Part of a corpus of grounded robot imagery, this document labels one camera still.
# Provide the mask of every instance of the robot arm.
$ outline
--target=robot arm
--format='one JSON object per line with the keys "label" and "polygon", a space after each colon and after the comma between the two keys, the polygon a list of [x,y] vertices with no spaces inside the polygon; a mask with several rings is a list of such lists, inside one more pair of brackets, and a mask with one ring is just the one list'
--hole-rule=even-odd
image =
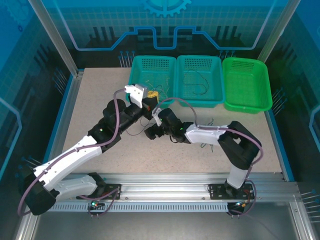
{"label": "robot arm", "polygon": [[[248,169],[251,162],[257,156],[259,149],[246,139],[240,139],[240,143],[236,143],[234,139],[238,135],[217,129],[203,129],[208,126],[196,126],[193,122],[181,122],[170,108],[161,110],[157,108],[158,104],[156,96],[148,96],[148,89],[141,85],[129,85],[125,87],[125,91],[130,94],[130,105],[126,107],[123,100],[117,99],[119,109],[119,127],[117,135],[110,144],[103,145],[112,138],[115,133],[116,111],[114,100],[110,101],[103,110],[103,118],[90,130],[88,135],[84,136],[81,141],[71,147],[66,152],[75,150],[68,156],[60,159],[50,170],[46,168],[57,160],[55,159],[29,169],[24,167],[21,170],[19,178],[19,192],[23,194],[31,183],[40,176],[45,174],[34,184],[25,198],[26,204],[29,206],[34,215],[40,215],[49,210],[56,201],[62,201],[71,197],[86,195],[93,198],[104,196],[107,191],[106,183],[97,173],[89,173],[88,175],[71,180],[63,180],[68,174],[75,170],[78,166],[84,164],[88,160],[103,154],[105,151],[114,146],[121,140],[120,135],[135,123],[141,117],[148,120],[154,118],[156,124],[145,130],[145,134],[149,139],[155,139],[156,136],[169,135],[179,143],[206,143],[221,145],[227,157],[232,163],[230,175],[225,183],[226,191],[230,196],[235,196],[234,191],[241,188],[245,182]],[[240,123],[232,122],[224,128],[236,129],[246,135],[252,136]],[[84,149],[78,149],[82,146],[97,145]]]}
{"label": "robot arm", "polygon": [[181,122],[170,108],[157,109],[153,113],[156,124],[146,129],[144,132],[151,140],[156,136],[169,135],[178,143],[194,144],[204,143],[220,145],[231,162],[231,171],[226,180],[225,188],[231,197],[236,195],[236,191],[245,183],[251,163],[257,156],[259,149],[250,140],[239,136],[225,129],[238,131],[255,140],[256,139],[241,123],[233,121],[230,125],[224,126],[201,126],[193,122]]}

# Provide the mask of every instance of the cable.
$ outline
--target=cable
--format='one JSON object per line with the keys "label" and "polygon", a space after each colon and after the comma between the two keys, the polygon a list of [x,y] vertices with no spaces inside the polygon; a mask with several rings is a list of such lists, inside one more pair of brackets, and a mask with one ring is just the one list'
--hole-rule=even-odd
{"label": "cable", "polygon": [[[207,126],[212,126],[213,124],[214,124],[214,119],[211,118],[211,122],[209,122]],[[207,145],[206,143],[201,143],[200,148],[203,149],[206,145]],[[211,146],[211,152],[214,152],[214,145],[210,144],[210,146]]]}
{"label": "cable", "polygon": [[118,134],[118,130],[119,130],[119,125],[120,125],[120,113],[119,113],[119,107],[118,107],[118,101],[117,101],[117,94],[124,92],[126,89],[119,89],[117,91],[114,92],[113,94],[113,101],[114,101],[114,107],[115,107],[115,116],[116,116],[116,123],[115,123],[115,129],[114,129],[114,133],[113,136],[110,140],[103,142],[103,143],[99,143],[99,144],[91,144],[91,145],[87,145],[87,146],[81,146],[81,147],[77,147],[76,149],[72,149],[68,152],[63,153],[61,156],[59,156],[55,161],[53,161],[46,169],[44,169],[42,171],[42,173],[39,174],[39,176],[37,176],[33,182],[27,187],[27,189],[25,190],[25,192],[23,193],[19,205],[18,205],[18,209],[17,209],[17,213],[19,216],[24,216],[29,214],[31,211],[27,211],[25,213],[21,213],[22,211],[22,206],[24,204],[24,201],[27,197],[27,195],[29,194],[30,190],[32,189],[32,187],[39,181],[39,179],[41,179],[55,164],[57,164],[57,162],[59,162],[61,159],[69,156],[70,154],[74,153],[74,152],[78,152],[79,150],[83,150],[83,149],[88,149],[88,148],[94,148],[94,147],[102,147],[105,145],[108,145],[110,143],[112,143],[115,138],[117,137]]}
{"label": "cable", "polygon": [[[243,214],[241,214],[240,211],[237,211],[237,210],[231,210],[231,211],[235,212],[235,213],[238,213],[240,216],[243,215]],[[247,217],[251,218],[254,221],[257,221],[258,223],[260,223],[272,236],[274,236],[277,240],[281,240],[280,237],[278,237],[275,233],[273,233],[272,230],[269,227],[267,227],[267,225],[265,225],[262,221],[260,221],[257,217],[250,216],[250,215],[247,215]]]}
{"label": "cable", "polygon": [[150,123],[151,120],[149,120],[146,125],[143,125],[143,124],[141,123],[141,120],[142,120],[142,117],[140,118],[140,125],[143,127],[143,129],[142,129],[139,133],[137,133],[137,134],[131,134],[131,133],[128,132],[128,130],[125,130],[126,133],[129,134],[130,136],[137,136],[137,135],[141,134],[141,133],[146,129],[146,127],[148,127],[149,125],[153,125],[153,123]]}
{"label": "cable", "polygon": [[[114,204],[114,202],[115,202],[115,200],[117,198],[117,195],[118,195],[118,192],[119,192],[119,188],[116,188],[113,191],[111,191],[111,192],[109,192],[108,194],[105,195],[105,197],[107,197],[107,195],[109,196],[109,195],[113,194],[115,191],[116,191],[116,193],[115,193],[110,205],[107,207],[107,209],[103,213],[97,214],[96,215],[97,218],[99,218],[99,216],[105,215],[110,210],[110,208],[112,207],[112,205]],[[91,215],[91,217],[93,217],[93,214],[91,213],[89,208],[88,208],[88,213]]]}
{"label": "cable", "polygon": [[248,172],[245,176],[245,180],[247,182],[250,182],[253,186],[253,190],[254,190],[254,200],[252,202],[252,205],[250,206],[250,208],[245,212],[245,213],[242,213],[242,215],[246,215],[247,213],[249,213],[251,211],[251,209],[253,208],[253,206],[256,204],[256,199],[257,199],[257,189],[256,189],[256,185],[254,184],[253,181],[251,181],[250,179],[248,179],[248,176],[251,172],[251,169],[252,169],[252,166],[256,163],[258,163],[264,156],[264,151],[262,149],[262,147],[260,146],[259,143],[257,143],[257,141],[255,141],[252,137],[240,132],[240,131],[237,131],[237,130],[233,130],[233,129],[229,129],[229,128],[226,128],[226,127],[218,127],[218,126],[202,126],[202,125],[199,125],[197,123],[197,120],[198,120],[198,116],[197,116],[197,113],[196,113],[196,110],[187,102],[185,101],[184,99],[181,99],[179,97],[169,97],[165,100],[162,100],[160,103],[158,103],[158,105],[154,108],[153,112],[155,113],[157,111],[158,108],[160,108],[160,106],[162,105],[162,103],[164,103],[165,101],[168,101],[168,100],[178,100],[178,101],[182,101],[184,102],[185,104],[187,104],[190,109],[192,110],[193,112],[193,115],[194,115],[194,124],[199,128],[199,129],[203,129],[203,130],[217,130],[217,131],[228,131],[228,132],[231,132],[231,133],[234,133],[234,134],[237,134],[239,136],[242,136],[246,139],[248,139],[249,141],[251,141],[253,144],[255,144],[257,146],[257,148],[260,150],[260,155],[259,157],[253,161],[248,169]]}
{"label": "cable", "polygon": [[162,101],[161,101],[160,103],[158,103],[158,105],[154,108],[153,112],[155,113],[155,112],[157,111],[157,109],[160,108],[160,106],[161,106],[164,102],[169,101],[169,100],[178,100],[178,101],[182,101],[182,102],[184,102],[185,104],[187,104],[187,105],[190,107],[190,109],[192,110],[192,112],[193,112],[193,115],[194,115],[194,124],[195,124],[199,129],[203,129],[203,130],[217,130],[217,131],[218,131],[218,130],[228,131],[228,132],[237,134],[237,135],[239,135],[239,136],[241,136],[241,137],[244,137],[245,139],[248,139],[248,140],[251,141],[253,144],[255,144],[255,145],[257,146],[257,148],[260,150],[260,155],[259,155],[259,157],[258,157],[255,161],[253,161],[253,162],[251,163],[251,166],[250,166],[250,168],[249,168],[249,170],[248,170],[248,173],[247,173],[247,175],[246,175],[246,177],[248,177],[249,173],[251,172],[252,166],[253,166],[254,164],[258,163],[258,162],[262,159],[262,157],[264,156],[264,151],[263,151],[262,147],[260,146],[260,144],[257,143],[256,140],[254,140],[252,137],[250,137],[250,136],[248,136],[248,135],[246,135],[246,134],[244,134],[244,133],[242,133],[242,132],[239,132],[239,131],[233,130],[233,129],[229,129],[229,128],[226,128],[226,127],[202,126],[202,125],[199,125],[199,124],[197,123],[198,116],[197,116],[196,110],[190,105],[190,103],[188,103],[186,100],[184,100],[184,99],[182,99],[182,98],[179,98],[179,97],[168,97],[168,98],[162,100]]}
{"label": "cable", "polygon": [[90,197],[87,197],[87,196],[84,196],[84,195],[80,195],[79,197],[82,198],[82,199],[85,199],[85,200],[92,200],[92,201],[99,201],[101,199],[104,199],[106,197],[109,197],[111,194],[113,194],[116,190],[119,190],[118,188],[116,189],[113,189],[111,192],[103,195],[103,196],[100,196],[100,197],[97,197],[97,198],[90,198]]}
{"label": "cable", "polygon": [[252,210],[252,208],[254,207],[254,205],[256,204],[256,201],[257,201],[257,188],[256,188],[256,185],[250,179],[246,179],[246,181],[252,184],[253,192],[254,192],[254,199],[253,199],[252,205],[249,207],[249,209],[246,212],[238,212],[237,211],[238,213],[240,213],[241,216],[247,215]]}
{"label": "cable", "polygon": [[[206,84],[207,84],[208,87],[206,87],[206,86],[205,86],[204,84],[202,84],[202,83],[191,83],[191,84],[185,83],[185,77],[186,77],[187,73],[189,73],[189,71],[194,71],[194,72],[196,72],[197,74],[199,74],[199,75],[206,81]],[[204,76],[202,76],[200,72],[198,72],[198,71],[196,71],[196,70],[193,70],[193,69],[189,69],[189,70],[184,74],[183,79],[182,79],[182,83],[183,83],[184,85],[186,85],[186,86],[194,86],[194,85],[196,85],[196,86],[200,86],[200,85],[204,86],[205,91],[204,91],[203,93],[195,93],[195,92],[193,92],[193,94],[195,94],[195,95],[205,95],[205,94],[209,91],[209,82],[208,82],[208,80],[205,79]]]}
{"label": "cable", "polygon": [[173,142],[174,144],[178,143],[178,141],[173,141],[171,136],[169,136],[169,138],[170,138],[170,141]]}

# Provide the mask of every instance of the speckled tabletop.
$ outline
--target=speckled tabletop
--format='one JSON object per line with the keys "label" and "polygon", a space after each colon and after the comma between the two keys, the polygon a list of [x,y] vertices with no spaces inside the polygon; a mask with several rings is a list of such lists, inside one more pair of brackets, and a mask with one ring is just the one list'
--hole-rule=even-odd
{"label": "speckled tabletop", "polygon": [[[86,68],[77,95],[72,118],[64,143],[64,150],[72,147],[103,116],[102,111],[112,100],[116,90],[128,84],[131,68]],[[125,99],[120,93],[118,98]],[[182,122],[194,122],[192,111],[177,102],[170,108]],[[206,125],[212,118],[214,125],[228,125],[236,120],[242,123],[262,143],[263,159],[253,167],[253,172],[281,172],[275,146],[265,114],[245,114],[227,111],[223,104],[215,108],[196,108],[198,123]],[[139,133],[139,122],[128,132]],[[231,164],[220,146],[174,144],[168,136],[149,140],[142,132],[130,136],[126,132],[122,140],[104,154],[77,168],[75,173],[228,173]]]}

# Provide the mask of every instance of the blue glass wall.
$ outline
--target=blue glass wall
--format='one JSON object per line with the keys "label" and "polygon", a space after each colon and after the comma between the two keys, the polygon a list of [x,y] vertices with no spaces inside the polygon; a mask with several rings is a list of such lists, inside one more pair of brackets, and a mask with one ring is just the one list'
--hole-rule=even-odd
{"label": "blue glass wall", "polygon": [[320,182],[319,2],[303,0],[267,66],[273,113],[297,181]]}
{"label": "blue glass wall", "polygon": [[70,73],[28,1],[0,1],[0,23],[0,239],[7,240],[19,220],[19,167],[43,160]]}
{"label": "blue glass wall", "polygon": [[136,55],[258,57],[287,0],[45,0],[79,68]]}

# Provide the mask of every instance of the green basket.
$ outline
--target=green basket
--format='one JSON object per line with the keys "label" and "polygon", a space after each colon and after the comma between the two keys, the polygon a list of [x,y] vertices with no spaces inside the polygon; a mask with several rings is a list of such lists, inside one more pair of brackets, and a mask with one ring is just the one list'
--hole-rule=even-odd
{"label": "green basket", "polygon": [[225,109],[257,114],[272,107],[267,66],[255,59],[228,57],[222,62]]}
{"label": "green basket", "polygon": [[[171,56],[136,56],[128,84],[143,84],[149,91],[159,92],[159,102],[174,96],[177,60]],[[167,108],[174,100],[161,105]]]}

